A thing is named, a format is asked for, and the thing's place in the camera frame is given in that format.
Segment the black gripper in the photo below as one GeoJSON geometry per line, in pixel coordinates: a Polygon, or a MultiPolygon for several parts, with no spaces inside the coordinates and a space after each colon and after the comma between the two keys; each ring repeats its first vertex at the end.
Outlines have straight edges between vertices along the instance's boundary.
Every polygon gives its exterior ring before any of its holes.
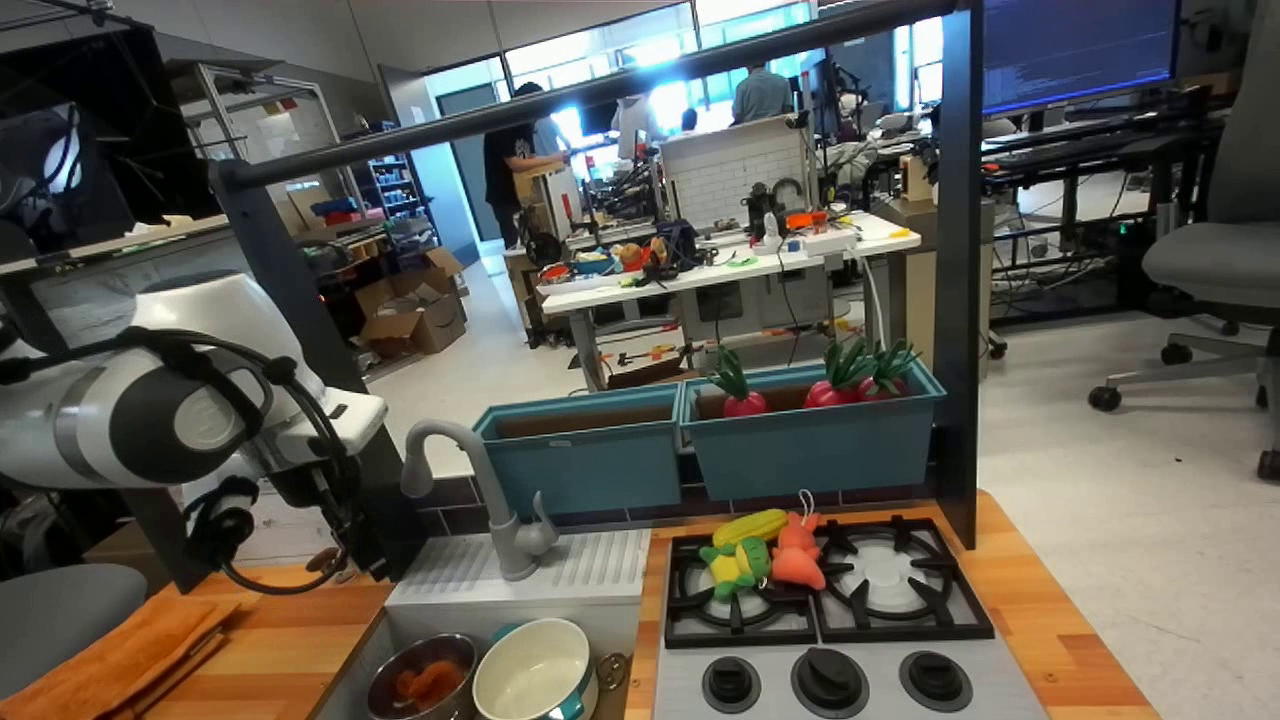
{"type": "Polygon", "coordinates": [[[356,451],[320,492],[320,516],[348,558],[376,576],[400,578],[416,555],[416,510],[400,492],[400,455],[393,444],[356,451]]]}

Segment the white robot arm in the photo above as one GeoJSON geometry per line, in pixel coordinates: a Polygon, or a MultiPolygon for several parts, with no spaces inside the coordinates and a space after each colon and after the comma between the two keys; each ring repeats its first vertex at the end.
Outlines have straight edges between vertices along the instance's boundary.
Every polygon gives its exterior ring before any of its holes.
{"type": "Polygon", "coordinates": [[[150,542],[173,578],[223,570],[256,590],[264,578],[235,553],[270,488],[326,524],[330,555],[296,584],[310,590],[348,562],[386,570],[358,471],[384,417],[380,394],[326,384],[275,301],[235,272],[140,292],[116,334],[65,354],[7,350],[0,476],[40,492],[154,492],[150,542]]]}

